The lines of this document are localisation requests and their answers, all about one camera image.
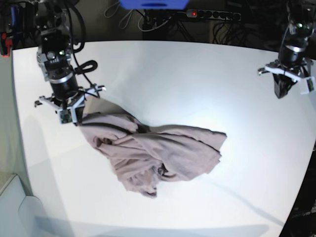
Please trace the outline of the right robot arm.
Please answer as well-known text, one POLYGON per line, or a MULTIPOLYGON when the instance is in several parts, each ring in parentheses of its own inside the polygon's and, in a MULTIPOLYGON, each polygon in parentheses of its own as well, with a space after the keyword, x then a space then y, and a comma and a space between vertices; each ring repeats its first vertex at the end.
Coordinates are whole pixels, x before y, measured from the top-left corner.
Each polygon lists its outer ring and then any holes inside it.
POLYGON ((81 124, 87 96, 99 98, 103 85, 90 83, 88 88, 78 85, 76 76, 94 71, 98 64, 90 60, 74 68, 71 65, 75 54, 73 31, 66 25, 65 9, 72 9, 81 23, 82 36, 86 29, 83 18, 68 0, 40 0, 37 4, 35 26, 40 32, 37 62, 44 80, 52 88, 50 97, 41 96, 34 106, 48 105, 54 109, 61 124, 81 124))

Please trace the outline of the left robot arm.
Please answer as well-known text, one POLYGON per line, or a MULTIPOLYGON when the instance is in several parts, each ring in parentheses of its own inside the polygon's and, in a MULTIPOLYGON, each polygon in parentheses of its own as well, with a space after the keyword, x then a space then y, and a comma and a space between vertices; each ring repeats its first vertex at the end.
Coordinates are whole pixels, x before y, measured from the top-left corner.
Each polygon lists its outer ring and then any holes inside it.
POLYGON ((313 61, 306 56, 309 39, 316 31, 316 2, 290 0, 286 5, 287 24, 279 47, 278 58, 258 69, 258 74, 271 73, 278 99, 285 97, 294 85, 302 95, 316 90, 312 75, 313 61))

